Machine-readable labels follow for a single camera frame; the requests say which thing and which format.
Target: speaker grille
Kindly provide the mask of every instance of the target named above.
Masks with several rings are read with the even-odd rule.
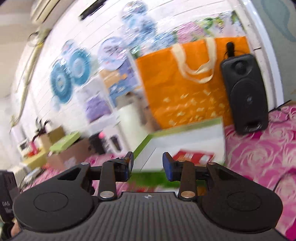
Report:
[[[230,103],[233,111],[238,114],[246,112],[250,116],[261,114],[266,107],[262,86],[249,78],[240,80],[232,89]]]
[[[240,75],[243,75],[247,72],[246,64],[242,61],[237,62],[235,64],[234,69],[235,69],[235,72]]]

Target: beige bag handle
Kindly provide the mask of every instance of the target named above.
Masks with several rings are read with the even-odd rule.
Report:
[[[174,44],[171,49],[171,52],[177,61],[178,68],[182,76],[199,84],[209,82],[213,78],[214,68],[217,61],[217,50],[215,40],[213,38],[205,38],[205,42],[207,45],[207,51],[210,60],[207,63],[203,64],[201,67],[199,67],[198,70],[191,70],[186,64],[186,54],[181,44]],[[197,75],[210,70],[212,70],[212,75],[201,80],[192,78],[188,75]]]

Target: air conditioner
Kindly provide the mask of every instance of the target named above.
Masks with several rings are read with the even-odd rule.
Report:
[[[33,24],[52,28],[74,0],[35,0],[31,10]]]

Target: hand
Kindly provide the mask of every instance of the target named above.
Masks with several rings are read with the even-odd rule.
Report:
[[[15,235],[17,235],[19,232],[21,231],[19,224],[17,223],[17,221],[15,222],[15,224],[13,225],[10,234],[11,237],[14,237]]]

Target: cardboard box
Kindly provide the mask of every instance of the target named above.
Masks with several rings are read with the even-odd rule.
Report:
[[[147,135],[134,151],[135,172],[159,172],[163,170],[162,156],[171,156],[180,149],[213,152],[212,161],[223,165],[225,162],[225,134],[222,118],[178,126]]]
[[[62,139],[65,136],[63,128],[60,126],[49,133],[41,135],[39,138],[41,140],[44,150],[49,150],[49,148]]]
[[[88,157],[95,154],[94,148],[90,145],[88,138],[83,139],[70,146],[59,154],[52,154],[47,157],[50,167],[64,171],[78,163],[84,162]]]

